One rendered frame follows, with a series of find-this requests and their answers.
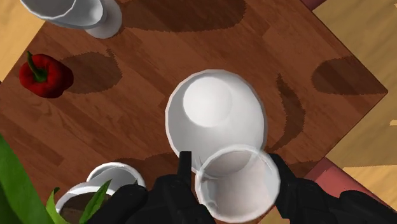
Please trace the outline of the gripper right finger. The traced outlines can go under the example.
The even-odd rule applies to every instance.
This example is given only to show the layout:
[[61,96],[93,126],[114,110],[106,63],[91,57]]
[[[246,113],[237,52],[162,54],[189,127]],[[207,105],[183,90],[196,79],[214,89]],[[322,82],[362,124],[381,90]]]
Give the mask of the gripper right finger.
[[397,212],[357,191],[343,191],[339,197],[326,193],[313,180],[296,177],[275,153],[280,191],[275,206],[290,224],[397,224]]

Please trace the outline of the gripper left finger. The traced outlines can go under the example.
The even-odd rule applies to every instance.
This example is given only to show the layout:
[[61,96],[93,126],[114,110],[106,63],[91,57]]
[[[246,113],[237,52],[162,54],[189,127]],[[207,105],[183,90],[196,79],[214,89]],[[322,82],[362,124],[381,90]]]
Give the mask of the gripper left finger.
[[88,224],[215,224],[192,190],[192,153],[179,153],[176,174],[160,176],[148,191],[138,184],[121,186]]

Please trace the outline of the clear glass cup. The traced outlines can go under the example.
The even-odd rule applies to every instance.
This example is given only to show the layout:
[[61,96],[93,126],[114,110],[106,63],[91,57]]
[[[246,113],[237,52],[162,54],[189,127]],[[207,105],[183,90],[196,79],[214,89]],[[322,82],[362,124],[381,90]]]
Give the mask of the clear glass cup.
[[281,179],[270,155],[234,144],[211,155],[195,176],[198,201],[217,220],[244,223],[266,213],[279,194]]

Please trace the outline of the green plant in white pot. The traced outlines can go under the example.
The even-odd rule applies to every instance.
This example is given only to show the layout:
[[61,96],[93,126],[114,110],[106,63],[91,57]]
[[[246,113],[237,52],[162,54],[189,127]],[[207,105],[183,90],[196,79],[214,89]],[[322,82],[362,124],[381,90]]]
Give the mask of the green plant in white pot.
[[131,166],[109,162],[96,167],[87,180],[55,201],[58,188],[42,203],[24,167],[0,136],[0,224],[86,224],[121,186],[145,185]]

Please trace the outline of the white bowl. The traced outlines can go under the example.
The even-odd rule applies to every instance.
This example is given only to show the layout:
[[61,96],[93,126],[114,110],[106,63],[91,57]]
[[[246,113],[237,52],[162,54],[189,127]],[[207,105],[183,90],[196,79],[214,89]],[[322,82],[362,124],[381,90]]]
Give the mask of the white bowl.
[[267,117],[254,88],[222,69],[187,77],[171,93],[165,131],[175,154],[192,153],[192,171],[220,149],[244,144],[261,150],[267,141]]

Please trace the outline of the brown wooden table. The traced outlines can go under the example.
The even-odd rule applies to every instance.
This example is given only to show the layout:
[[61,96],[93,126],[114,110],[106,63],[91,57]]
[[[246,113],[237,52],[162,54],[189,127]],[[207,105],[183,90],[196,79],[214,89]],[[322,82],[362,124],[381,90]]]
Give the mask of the brown wooden table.
[[44,204],[112,160],[151,186],[177,166],[164,111],[180,81],[205,69],[241,75],[268,118],[266,150],[305,176],[387,89],[301,0],[118,0],[123,28],[96,39],[45,23],[28,45],[60,60],[74,84],[44,99],[0,84],[0,133]]

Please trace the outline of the red bell pepper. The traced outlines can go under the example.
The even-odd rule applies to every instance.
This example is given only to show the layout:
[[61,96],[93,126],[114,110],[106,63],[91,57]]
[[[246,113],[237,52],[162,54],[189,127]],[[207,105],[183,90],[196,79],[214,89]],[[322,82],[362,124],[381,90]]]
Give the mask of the red bell pepper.
[[27,51],[27,62],[20,68],[19,80],[23,87],[40,97],[57,98],[72,86],[74,75],[53,57]]

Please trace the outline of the white vase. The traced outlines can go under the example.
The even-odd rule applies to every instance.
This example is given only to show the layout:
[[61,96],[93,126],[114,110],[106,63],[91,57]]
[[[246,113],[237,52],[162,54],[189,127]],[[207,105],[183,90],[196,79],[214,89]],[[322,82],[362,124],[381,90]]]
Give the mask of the white vase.
[[84,30],[106,39],[122,25],[122,12],[115,0],[20,0],[30,13],[57,26]]

